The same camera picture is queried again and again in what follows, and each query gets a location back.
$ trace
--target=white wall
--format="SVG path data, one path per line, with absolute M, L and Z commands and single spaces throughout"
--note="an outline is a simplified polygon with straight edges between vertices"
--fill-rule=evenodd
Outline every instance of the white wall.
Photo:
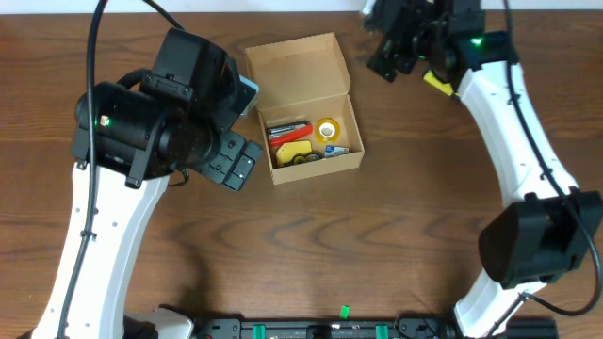
M 155 0 L 170 12 L 360 11 L 366 0 Z M 97 0 L 0 0 L 0 14 L 92 13 Z M 486 9 L 502 0 L 482 0 Z M 511 0 L 512 8 L 603 9 L 603 0 Z M 107 12 L 153 11 L 141 0 L 111 0 Z

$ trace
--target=table top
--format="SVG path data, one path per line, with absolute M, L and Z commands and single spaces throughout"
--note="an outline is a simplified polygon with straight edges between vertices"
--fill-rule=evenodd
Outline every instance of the table top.
M 489 29 L 504 28 L 499 12 Z M 247 318 L 444 314 L 481 269 L 480 230 L 501 211 L 497 176 L 469 112 L 412 75 L 389 84 L 364 66 L 379 37 L 357 13 L 176 14 L 239 61 L 247 47 L 335 32 L 367 153 L 360 169 L 274 186 L 262 157 L 232 193 L 192 174 L 169 188 L 142 241 L 127 310 L 159 303 Z M 530 98 L 563 164 L 603 191 L 603 12 L 526 11 L 515 43 Z M 36 326 L 71 210 L 75 101 L 85 90 L 89 15 L 0 18 L 0 337 Z M 151 67 L 168 25 L 107 14 L 96 80 Z M 260 142 L 256 114 L 234 130 Z M 603 248 L 603 232 L 596 238 Z M 590 258 L 539 296 L 578 308 Z M 521 315 L 550 315 L 528 302 Z M 603 336 L 603 307 L 555 316 L 563 338 Z

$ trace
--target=box lid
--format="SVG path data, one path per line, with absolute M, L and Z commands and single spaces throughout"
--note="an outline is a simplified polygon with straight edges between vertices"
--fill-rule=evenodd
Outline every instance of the box lid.
M 346 94 L 350 74 L 334 33 L 245 50 L 259 110 Z

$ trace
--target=open cardboard box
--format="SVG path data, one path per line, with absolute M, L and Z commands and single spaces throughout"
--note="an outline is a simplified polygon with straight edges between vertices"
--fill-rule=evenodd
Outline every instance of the open cardboard box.
M 269 155 L 272 182 L 282 184 L 360 166 L 365 147 L 351 107 L 350 74 L 334 33 L 284 41 L 245 50 L 250 77 L 260 87 L 257 110 Z M 350 153 L 277 168 L 277 148 L 268 145 L 266 129 L 294 121 L 337 121 L 340 134 L 334 146 L 349 147 Z M 310 140 L 312 150 L 325 153 L 314 132 L 300 140 Z

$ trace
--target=red utility knife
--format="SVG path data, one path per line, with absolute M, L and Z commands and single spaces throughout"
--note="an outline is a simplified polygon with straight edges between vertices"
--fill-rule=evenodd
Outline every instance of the red utility knife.
M 299 139 L 300 137 L 305 137 L 312 133 L 312 125 L 308 124 L 305 127 L 298 128 L 291 133 L 287 133 L 282 137 L 276 137 L 268 142 L 270 146 L 281 146 L 286 142 L 291 142 Z

